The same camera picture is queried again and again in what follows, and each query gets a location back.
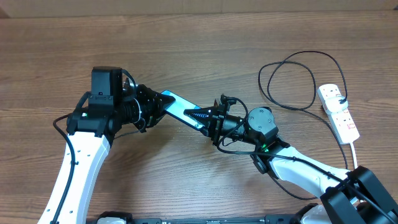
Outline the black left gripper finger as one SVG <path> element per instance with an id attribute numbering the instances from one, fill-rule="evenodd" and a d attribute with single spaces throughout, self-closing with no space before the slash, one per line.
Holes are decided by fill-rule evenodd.
<path id="1" fill-rule="evenodd" d="M 171 95 L 171 91 L 164 90 L 162 92 L 151 91 L 150 105 L 154 111 L 162 112 L 175 102 L 175 98 Z"/>
<path id="2" fill-rule="evenodd" d="M 149 116 L 149 119 L 146 122 L 146 128 L 152 128 L 157 125 L 160 120 L 166 115 L 165 111 L 160 112 L 159 114 L 152 114 Z"/>

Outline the blue smartphone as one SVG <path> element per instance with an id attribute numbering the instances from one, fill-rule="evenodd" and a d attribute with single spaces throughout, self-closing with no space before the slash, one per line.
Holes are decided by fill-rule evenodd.
<path id="1" fill-rule="evenodd" d="M 201 123 L 197 122 L 193 118 L 184 114 L 185 110 L 200 109 L 199 106 L 189 102 L 188 100 L 182 98 L 181 96 L 176 95 L 170 90 L 164 90 L 162 94 L 167 96 L 172 96 L 175 98 L 175 101 L 165 109 L 168 115 L 172 116 L 173 118 L 181 121 L 182 123 L 188 125 L 189 127 L 197 131 L 203 127 Z"/>

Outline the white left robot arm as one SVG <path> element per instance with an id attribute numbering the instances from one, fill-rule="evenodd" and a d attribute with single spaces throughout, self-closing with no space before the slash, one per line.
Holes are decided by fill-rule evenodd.
<path id="1" fill-rule="evenodd" d="M 85 223 L 98 173 L 118 131 L 133 124 L 139 132 L 155 126 L 178 96 L 143 84 L 93 85 L 75 110 L 63 116 L 67 129 L 63 162 L 39 223 Z"/>

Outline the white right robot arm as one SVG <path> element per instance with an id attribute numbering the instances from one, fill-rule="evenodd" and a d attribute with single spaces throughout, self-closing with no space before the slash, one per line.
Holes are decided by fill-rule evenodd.
<path id="1" fill-rule="evenodd" d="M 278 135 L 268 107 L 246 111 L 243 118 L 229 114 L 232 98 L 212 107 L 184 109 L 195 127 L 213 140 L 221 152 L 230 138 L 254 145 L 251 156 L 260 173 L 293 183 L 321 200 L 299 223 L 397 223 L 397 203 L 367 168 L 339 169 L 311 159 Z"/>

